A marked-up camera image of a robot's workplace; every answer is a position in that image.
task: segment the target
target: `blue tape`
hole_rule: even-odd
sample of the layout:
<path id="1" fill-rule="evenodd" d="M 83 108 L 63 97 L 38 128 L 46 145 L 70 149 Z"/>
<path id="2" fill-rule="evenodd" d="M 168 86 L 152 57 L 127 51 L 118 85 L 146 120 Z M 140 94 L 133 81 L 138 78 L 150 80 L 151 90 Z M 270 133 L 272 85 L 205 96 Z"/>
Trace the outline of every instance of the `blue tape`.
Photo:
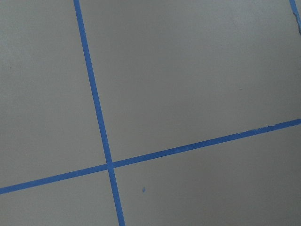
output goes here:
<path id="1" fill-rule="evenodd" d="M 190 144 L 190 145 L 184 145 L 184 146 L 167 149 L 167 150 L 160 151 L 160 152 L 145 154 L 145 155 L 137 156 L 134 158 L 116 161 L 113 163 L 113 167 L 116 168 L 116 167 L 126 166 L 126 165 L 130 165 L 130 164 L 134 164 L 134 163 L 138 163 L 138 162 L 142 162 L 142 161 L 147 161 L 147 160 L 151 160 L 151 159 L 164 157 L 167 155 L 186 152 L 186 151 L 194 150 L 197 148 L 216 145 L 216 144 L 228 142 L 231 140 L 237 140 L 237 139 L 241 139 L 241 138 L 245 138 L 245 137 L 250 137 L 250 136 L 258 135 L 261 133 L 267 133 L 267 132 L 275 131 L 278 129 L 284 129 L 287 127 L 296 126 L 296 125 L 300 125 L 300 124 L 301 124 L 301 119 L 287 121 L 287 122 L 276 124 L 274 126 L 266 126 L 266 127 L 259 128 L 259 129 L 248 130 L 248 131 L 242 132 L 242 133 L 236 133 L 236 134 L 232 134 L 232 135 L 228 135 L 228 136 L 224 136 L 224 137 L 201 141 L 201 142 Z"/>
<path id="2" fill-rule="evenodd" d="M 39 180 L 33 180 L 33 181 L 25 182 L 25 183 L 18 184 L 18 185 L 3 187 L 3 188 L 0 188 L 0 194 L 15 192 L 15 191 L 18 191 L 18 190 L 23 190 L 23 189 L 26 189 L 26 188 L 36 187 L 36 186 L 40 186 L 40 185 L 45 185 L 45 184 L 57 182 L 57 181 L 60 181 L 60 180 L 76 178 L 76 177 L 80 177 L 80 176 L 83 176 L 83 175 L 96 173 L 96 172 L 100 172 L 100 171 L 104 171 L 104 170 L 107 170 L 107 165 L 106 164 L 105 165 L 100 165 L 100 166 L 94 166 L 94 167 L 86 168 L 86 169 L 80 169 L 80 170 L 77 170 L 77 171 L 73 171 L 73 172 L 69 172 L 69 173 L 63 173 L 63 174 L 48 177 L 48 178 L 43 178 L 43 179 L 39 179 Z"/>
<path id="3" fill-rule="evenodd" d="M 101 134 L 101 138 L 102 138 L 102 142 L 103 142 L 103 150 L 104 150 L 104 155 L 105 155 L 105 159 L 107 162 L 107 168 L 108 168 L 109 178 L 110 178 L 110 182 L 111 182 L 111 188 L 112 188 L 113 198 L 114 198 L 114 202 L 115 202 L 115 208 L 116 208 L 116 213 L 117 213 L 117 217 L 118 217 L 118 222 L 119 222 L 119 226 L 125 226 L 125 221 L 124 221 L 122 207 L 121 207 L 121 201 L 120 201 L 118 187 L 117 187 L 117 181 L 116 181 L 116 177 L 115 177 L 114 168 L 112 165 L 112 157 L 111 157 L 109 142 L 108 142 L 107 133 L 105 130 L 105 125 L 104 125 L 104 120 L 103 120 L 103 112 L 101 109 L 100 100 L 99 100 L 99 96 L 98 96 L 98 92 L 97 92 L 97 86 L 96 86 L 96 81 L 95 81 L 95 77 L 94 77 L 91 56 L 90 56 L 90 52 L 89 52 L 84 21 L 83 21 L 81 9 L 80 9 L 80 3 L 79 3 L 79 0 L 74 0 L 73 2 L 74 2 L 76 17 L 77 17 L 77 21 L 78 21 L 78 25 L 79 25 L 79 33 L 80 33 L 81 43 L 82 43 L 82 47 L 83 47 L 83 51 L 84 51 L 87 72 L 88 72 L 88 76 L 89 76 L 94 106 L 95 106 L 95 110 L 96 110 L 96 116 L 97 116 L 97 120 L 98 120 L 98 126 L 99 126 L 99 130 L 100 130 L 100 134 Z"/>
<path id="4" fill-rule="evenodd" d="M 295 0 L 290 0 L 290 4 L 291 4 L 293 14 L 295 15 L 296 20 L 297 20 L 299 33 L 301 34 L 301 19 L 300 19 L 300 15 L 299 15 L 298 8 L 297 8 Z"/>

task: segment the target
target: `blue grid line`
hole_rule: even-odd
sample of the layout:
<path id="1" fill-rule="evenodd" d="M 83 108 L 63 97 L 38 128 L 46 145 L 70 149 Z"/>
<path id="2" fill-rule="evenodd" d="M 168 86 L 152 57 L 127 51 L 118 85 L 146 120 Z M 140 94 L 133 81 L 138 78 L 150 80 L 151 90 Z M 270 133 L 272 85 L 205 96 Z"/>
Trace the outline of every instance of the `blue grid line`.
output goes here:
<path id="1" fill-rule="evenodd" d="M 291 4 L 291 8 L 292 8 L 293 14 L 296 17 L 296 21 L 297 21 L 297 24 L 298 24 L 299 33 L 301 34 L 301 19 L 300 19 L 300 15 L 299 15 L 298 8 L 297 8 L 295 0 L 290 0 L 290 4 Z"/>
<path id="2" fill-rule="evenodd" d="M 102 143 L 103 143 L 104 155 L 105 155 L 105 159 L 107 162 L 107 170 L 109 173 L 117 218 L 118 218 L 119 226 L 125 226 L 126 224 L 124 222 L 117 181 L 116 181 L 116 177 L 115 177 L 114 168 L 112 165 L 112 157 L 111 157 L 111 152 L 110 152 L 110 147 L 109 147 L 109 141 L 108 141 L 107 133 L 105 130 L 105 125 L 104 125 L 104 120 L 103 120 L 103 112 L 101 109 L 100 100 L 99 100 L 99 96 L 98 96 L 98 92 L 97 92 L 97 86 L 96 86 L 96 81 L 95 81 L 95 77 L 94 77 L 92 61 L 91 61 L 91 57 L 90 57 L 84 21 L 83 21 L 81 9 L 80 9 L 80 3 L 79 3 L 79 0 L 74 0 L 73 2 L 74 2 L 76 18 L 77 18 L 78 26 L 79 26 L 80 39 L 81 39 L 81 43 L 82 43 L 82 47 L 83 47 L 83 51 L 84 51 L 87 72 L 88 72 L 90 86 L 91 86 L 93 102 L 94 102 L 97 121 L 98 121 L 98 127 L 100 130 L 101 139 L 102 139 Z"/>
<path id="3" fill-rule="evenodd" d="M 45 184 L 57 182 L 57 181 L 60 181 L 60 180 L 67 180 L 67 179 L 70 179 L 70 178 L 76 178 L 76 177 L 80 177 L 80 176 L 83 176 L 83 175 L 96 173 L 96 172 L 100 172 L 100 171 L 104 171 L 104 170 L 107 170 L 107 165 L 106 164 L 100 165 L 100 166 L 94 166 L 94 167 L 90 167 L 90 168 L 86 168 L 86 169 L 80 169 L 80 170 L 77 170 L 77 171 L 73 171 L 73 172 L 69 172 L 69 173 L 63 173 L 63 174 L 59 174 L 59 175 L 52 176 L 52 177 L 42 178 L 42 179 L 39 179 L 39 180 L 33 180 L 33 181 L 28 181 L 28 182 L 17 184 L 17 185 L 3 187 L 3 188 L 0 188 L 0 194 L 15 192 L 15 191 L 18 191 L 18 190 L 23 190 L 23 189 L 26 189 L 26 188 L 36 187 L 36 186 L 40 186 L 40 185 L 45 185 Z"/>
<path id="4" fill-rule="evenodd" d="M 220 144 L 220 143 L 224 143 L 224 142 L 229 142 L 232 140 L 242 139 L 245 137 L 251 137 L 251 136 L 259 135 L 262 133 L 268 133 L 268 132 L 272 132 L 275 130 L 285 129 L 288 127 L 293 127 L 293 126 L 298 126 L 298 125 L 301 125 L 301 119 L 286 121 L 283 123 L 276 124 L 274 126 L 266 126 L 266 127 L 262 127 L 259 129 L 248 130 L 248 131 L 245 131 L 242 133 L 236 133 L 236 134 L 232 134 L 232 135 L 228 135 L 228 136 L 224 136 L 224 137 L 218 137 L 218 138 L 214 138 L 214 139 L 210 139 L 210 140 L 206 140 L 206 141 L 201 141 L 201 142 L 190 144 L 190 145 L 171 148 L 171 149 L 167 149 L 167 150 L 160 151 L 160 152 L 145 154 L 145 155 L 141 155 L 141 156 L 137 156 L 137 157 L 129 158 L 129 159 L 124 159 L 124 160 L 120 160 L 120 161 L 115 161 L 112 164 L 113 164 L 114 168 L 118 168 L 118 167 L 135 164 L 135 163 L 142 162 L 142 161 L 156 159 L 156 158 L 160 158 L 160 157 L 164 157 L 164 156 L 168 156 L 168 155 L 172 155 L 172 154 L 182 153 L 182 152 L 186 152 L 189 150 L 212 146 L 212 145 L 216 145 L 216 144 Z M 34 181 L 30 181 L 30 182 L 26 182 L 26 183 L 22 183 L 22 184 L 18 184 L 18 185 L 3 187 L 3 188 L 0 188 L 0 194 L 14 192 L 14 191 L 18 191 L 21 189 L 40 186 L 43 184 L 53 183 L 56 181 L 66 180 L 66 179 L 70 179 L 70 178 L 74 178 L 74 177 L 80 177 L 80 176 L 83 176 L 86 174 L 96 173 L 96 172 L 100 172 L 100 171 L 104 171 L 104 170 L 107 170 L 107 164 L 95 166 L 95 167 L 91 167 L 91 168 L 87 168 L 87 169 L 81 169 L 81 170 L 70 172 L 70 173 L 64 173 L 64 174 L 56 175 L 56 176 L 49 177 L 49 178 L 34 180 Z"/>

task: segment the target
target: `gray surface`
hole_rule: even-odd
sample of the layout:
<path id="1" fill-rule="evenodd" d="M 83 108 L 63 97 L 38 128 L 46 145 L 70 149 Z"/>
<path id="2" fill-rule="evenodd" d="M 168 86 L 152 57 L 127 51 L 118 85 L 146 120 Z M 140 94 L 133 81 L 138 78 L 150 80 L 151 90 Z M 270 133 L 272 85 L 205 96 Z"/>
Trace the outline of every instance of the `gray surface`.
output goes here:
<path id="1" fill-rule="evenodd" d="M 82 0 L 114 160 L 300 117 L 286 0 Z"/>
<path id="2" fill-rule="evenodd" d="M 126 224 L 298 226 L 300 137 L 298 126 L 118 168 Z"/>
<path id="3" fill-rule="evenodd" d="M 73 2 L 0 2 L 0 187 L 105 163 Z"/>
<path id="4" fill-rule="evenodd" d="M 2 226 L 116 226 L 106 172 L 0 195 Z"/>

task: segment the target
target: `diagonal blue line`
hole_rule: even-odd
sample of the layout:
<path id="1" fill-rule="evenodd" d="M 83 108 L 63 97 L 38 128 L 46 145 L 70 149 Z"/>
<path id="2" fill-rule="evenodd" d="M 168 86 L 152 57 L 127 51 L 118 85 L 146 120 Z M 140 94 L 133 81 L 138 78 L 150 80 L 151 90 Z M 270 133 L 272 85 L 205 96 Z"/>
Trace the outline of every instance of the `diagonal blue line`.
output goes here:
<path id="1" fill-rule="evenodd" d="M 290 1 L 290 4 L 291 4 L 293 14 L 295 15 L 296 20 L 297 20 L 299 33 L 301 34 L 301 19 L 300 19 L 300 15 L 299 15 L 299 12 L 298 12 L 296 2 L 295 2 L 295 0 L 289 0 L 289 1 Z"/>
<path id="2" fill-rule="evenodd" d="M 77 171 L 63 173 L 63 174 L 48 177 L 48 178 L 43 178 L 43 179 L 39 179 L 39 180 L 25 182 L 25 183 L 18 184 L 18 185 L 3 187 L 3 188 L 0 188 L 0 194 L 15 192 L 18 190 L 23 190 L 26 188 L 36 187 L 36 186 L 40 186 L 40 185 L 45 185 L 45 184 L 53 183 L 53 182 L 60 181 L 60 180 L 66 180 L 66 179 L 70 179 L 70 178 L 80 177 L 83 175 L 87 175 L 90 173 L 96 173 L 96 172 L 100 172 L 100 171 L 104 171 L 104 170 L 107 170 L 106 164 L 100 165 L 100 166 L 94 166 L 94 167 L 87 168 L 87 169 L 80 169 Z"/>
<path id="3" fill-rule="evenodd" d="M 76 17 L 77 17 L 77 21 L 78 21 L 78 25 L 79 25 L 79 33 L 80 33 L 81 43 L 82 43 L 82 47 L 83 47 L 83 51 L 84 51 L 87 72 L 88 72 L 88 76 L 89 76 L 94 106 L 95 106 L 95 110 L 96 110 L 96 116 L 97 116 L 97 120 L 98 120 L 98 126 L 99 126 L 99 130 L 100 130 L 100 134 L 101 134 L 101 138 L 102 138 L 102 142 L 103 142 L 103 150 L 104 150 L 104 155 L 105 155 L 105 159 L 107 162 L 107 168 L 108 168 L 113 198 L 114 198 L 114 202 L 115 202 L 115 208 L 116 208 L 116 213 L 117 213 L 117 217 L 118 217 L 118 222 L 119 222 L 119 226 L 125 226 L 119 192 L 118 192 L 118 187 L 117 187 L 117 181 L 116 181 L 116 177 L 115 177 L 114 168 L 112 165 L 112 157 L 111 157 L 108 137 L 107 137 L 104 120 L 103 120 L 103 112 L 102 112 L 100 101 L 99 101 L 99 96 L 98 96 L 97 87 L 96 87 L 96 81 L 95 81 L 95 77 L 94 77 L 94 72 L 93 72 L 93 68 L 92 68 L 92 62 L 91 62 L 91 57 L 90 57 L 90 52 L 89 52 L 89 47 L 88 47 L 88 41 L 87 41 L 85 27 L 84 27 L 84 21 L 83 21 L 81 9 L 80 9 L 80 3 L 79 3 L 79 0 L 74 0 L 73 2 L 74 2 Z"/>
<path id="4" fill-rule="evenodd" d="M 116 167 L 126 166 L 126 165 L 130 165 L 130 164 L 134 164 L 134 163 L 138 163 L 138 162 L 142 162 L 142 161 L 147 161 L 147 160 L 151 160 L 151 159 L 164 157 L 167 155 L 186 152 L 186 151 L 190 151 L 190 150 L 201 148 L 201 147 L 216 145 L 216 144 L 228 142 L 231 140 L 237 140 L 237 139 L 241 139 L 241 138 L 245 138 L 245 137 L 250 137 L 250 136 L 258 135 L 261 133 L 267 133 L 267 132 L 284 129 L 287 127 L 296 126 L 296 125 L 300 125 L 300 124 L 301 124 L 301 119 L 287 121 L 287 122 L 276 124 L 274 126 L 266 126 L 266 127 L 262 127 L 259 129 L 248 130 L 248 131 L 245 131 L 242 133 L 236 133 L 236 134 L 227 135 L 224 137 L 219 137 L 219 138 L 215 138 L 215 139 L 197 142 L 197 143 L 190 144 L 190 145 L 184 145 L 184 146 L 167 149 L 167 150 L 160 151 L 160 152 L 154 152 L 154 153 L 150 153 L 150 154 L 137 156 L 134 158 L 116 161 L 116 162 L 113 162 L 113 167 L 116 168 Z"/>

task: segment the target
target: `chipped blue line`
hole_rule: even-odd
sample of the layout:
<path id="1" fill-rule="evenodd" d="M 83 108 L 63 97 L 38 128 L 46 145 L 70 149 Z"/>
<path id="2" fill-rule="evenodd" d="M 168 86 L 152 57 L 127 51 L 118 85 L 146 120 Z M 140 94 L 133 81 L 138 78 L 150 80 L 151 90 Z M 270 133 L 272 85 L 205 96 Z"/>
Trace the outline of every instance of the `chipped blue line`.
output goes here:
<path id="1" fill-rule="evenodd" d="M 293 14 L 295 15 L 296 20 L 297 20 L 299 33 L 301 34 L 301 19 L 300 19 L 300 15 L 299 15 L 298 8 L 297 8 L 295 0 L 290 0 L 290 4 L 291 4 Z"/>
<path id="2" fill-rule="evenodd" d="M 76 178 L 76 177 L 80 177 L 80 176 L 83 176 L 83 175 L 96 173 L 96 172 L 100 172 L 100 171 L 104 171 L 104 170 L 107 170 L 107 165 L 106 164 L 105 165 L 100 165 L 100 166 L 94 166 L 94 167 L 86 168 L 86 169 L 80 169 L 80 170 L 77 170 L 77 171 L 73 171 L 73 172 L 69 172 L 69 173 L 63 173 L 63 174 L 59 174 L 59 175 L 48 177 L 48 178 L 43 178 L 43 179 L 39 179 L 39 180 L 33 180 L 33 181 L 21 183 L 21 184 L 18 184 L 18 185 L 3 187 L 3 188 L 0 188 L 0 194 L 15 192 L 15 191 L 18 191 L 18 190 L 23 190 L 23 189 L 26 189 L 26 188 L 36 187 L 36 186 L 40 186 L 40 185 L 45 185 L 45 184 L 57 182 L 57 181 L 60 181 L 60 180 Z"/>
<path id="3" fill-rule="evenodd" d="M 101 109 L 100 100 L 99 100 L 99 96 L 98 96 L 98 92 L 97 92 L 97 86 L 96 86 L 96 81 L 95 81 L 95 77 L 94 77 L 91 56 L 90 56 L 90 52 L 89 52 L 84 21 L 83 21 L 81 9 L 80 9 L 80 3 L 79 3 L 79 0 L 74 0 L 73 2 L 74 2 L 75 12 L 76 12 L 76 18 L 77 18 L 78 25 L 79 25 L 80 39 L 81 39 L 81 43 L 82 43 L 82 47 L 83 47 L 83 51 L 84 51 L 87 72 L 88 72 L 88 76 L 89 76 L 89 81 L 90 81 L 90 86 L 91 86 L 91 91 L 92 91 L 92 96 L 93 96 L 93 102 L 94 102 L 97 121 L 98 121 L 98 126 L 99 126 L 99 130 L 100 130 L 100 134 L 101 134 L 101 138 L 102 138 L 102 142 L 103 142 L 103 150 L 104 150 L 104 155 L 105 155 L 105 159 L 107 162 L 107 168 L 108 168 L 111 189 L 112 189 L 116 213 L 117 213 L 117 218 L 118 218 L 119 226 L 125 226 L 126 224 L 125 224 L 124 217 L 123 217 L 123 211 L 122 211 L 120 196 L 119 196 L 119 192 L 118 192 L 117 181 L 116 181 L 116 177 L 115 177 L 114 168 L 112 165 L 112 157 L 111 157 L 111 152 L 110 152 L 110 147 L 109 147 L 109 141 L 108 141 L 107 133 L 105 130 L 105 125 L 104 125 L 104 120 L 103 120 L 103 112 Z"/>
<path id="4" fill-rule="evenodd" d="M 228 142 L 228 141 L 232 141 L 232 140 L 237 140 L 237 139 L 241 139 L 241 138 L 245 138 L 245 137 L 250 137 L 250 136 L 258 135 L 261 133 L 267 133 L 267 132 L 271 132 L 271 131 L 275 131 L 275 130 L 279 130 L 279 129 L 284 129 L 287 127 L 296 126 L 296 125 L 300 125 L 300 124 L 301 124 L 301 119 L 287 121 L 287 122 L 276 124 L 274 126 L 266 126 L 266 127 L 262 127 L 259 129 L 248 130 L 248 131 L 245 131 L 242 133 L 236 133 L 236 134 L 232 134 L 232 135 L 228 135 L 228 136 L 224 136 L 224 137 L 201 141 L 201 142 L 190 144 L 190 145 L 184 145 L 184 146 L 167 149 L 167 150 L 160 151 L 160 152 L 145 154 L 145 155 L 137 156 L 134 158 L 116 161 L 113 163 L 113 167 L 116 168 L 116 167 L 131 165 L 131 164 L 142 162 L 142 161 L 148 161 L 151 159 L 156 159 L 156 158 L 164 157 L 167 155 L 182 153 L 182 152 L 194 150 L 197 148 L 216 145 L 216 144 L 220 144 L 220 143 L 224 143 L 224 142 Z"/>

